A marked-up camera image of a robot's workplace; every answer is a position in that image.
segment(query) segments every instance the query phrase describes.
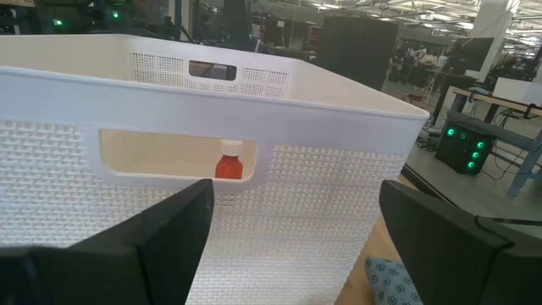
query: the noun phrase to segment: orange bottle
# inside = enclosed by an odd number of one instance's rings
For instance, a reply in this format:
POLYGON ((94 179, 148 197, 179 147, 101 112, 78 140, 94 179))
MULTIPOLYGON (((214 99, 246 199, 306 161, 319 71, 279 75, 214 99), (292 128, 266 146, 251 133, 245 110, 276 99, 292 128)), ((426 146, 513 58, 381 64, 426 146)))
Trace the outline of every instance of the orange bottle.
POLYGON ((220 152, 223 154, 217 163, 214 176, 224 179, 241 179, 243 176, 243 163, 239 156, 243 151, 243 142, 234 140, 222 140, 220 152))

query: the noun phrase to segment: white plastic basket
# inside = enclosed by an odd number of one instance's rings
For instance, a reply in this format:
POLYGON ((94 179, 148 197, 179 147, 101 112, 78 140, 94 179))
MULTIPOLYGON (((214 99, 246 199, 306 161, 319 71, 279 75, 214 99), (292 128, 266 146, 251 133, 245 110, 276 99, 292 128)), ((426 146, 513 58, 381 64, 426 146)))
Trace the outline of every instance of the white plastic basket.
POLYGON ((68 246, 213 176, 219 139, 245 142, 243 179, 214 181, 189 304, 333 303, 429 116, 289 58, 117 35, 0 46, 2 244, 68 246))

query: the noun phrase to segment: computer monitor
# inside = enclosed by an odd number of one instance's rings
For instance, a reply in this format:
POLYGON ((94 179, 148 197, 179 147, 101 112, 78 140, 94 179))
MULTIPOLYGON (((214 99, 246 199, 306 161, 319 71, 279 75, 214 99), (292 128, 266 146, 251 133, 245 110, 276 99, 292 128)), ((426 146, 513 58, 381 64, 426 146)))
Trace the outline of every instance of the computer monitor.
POLYGON ((454 69, 480 71, 493 43, 491 38, 459 38, 461 45, 459 60, 455 62, 454 69))

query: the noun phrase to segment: blue patterned cloth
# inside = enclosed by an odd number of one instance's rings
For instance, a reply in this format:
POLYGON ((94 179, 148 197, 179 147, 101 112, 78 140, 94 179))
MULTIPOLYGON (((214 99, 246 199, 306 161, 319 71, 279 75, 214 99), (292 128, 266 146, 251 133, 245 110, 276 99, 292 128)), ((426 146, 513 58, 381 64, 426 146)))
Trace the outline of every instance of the blue patterned cloth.
POLYGON ((376 305, 422 305, 416 287, 401 262, 367 258, 365 273, 376 305))

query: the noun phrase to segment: bottle cap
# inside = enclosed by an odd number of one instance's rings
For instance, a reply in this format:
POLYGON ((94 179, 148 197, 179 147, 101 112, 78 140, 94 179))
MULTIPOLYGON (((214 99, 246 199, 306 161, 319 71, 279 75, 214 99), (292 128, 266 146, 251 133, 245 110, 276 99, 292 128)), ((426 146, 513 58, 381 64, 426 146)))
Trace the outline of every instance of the bottle cap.
POLYGON ((220 142, 220 152, 224 156, 238 157, 243 152, 243 141, 222 140, 220 142))

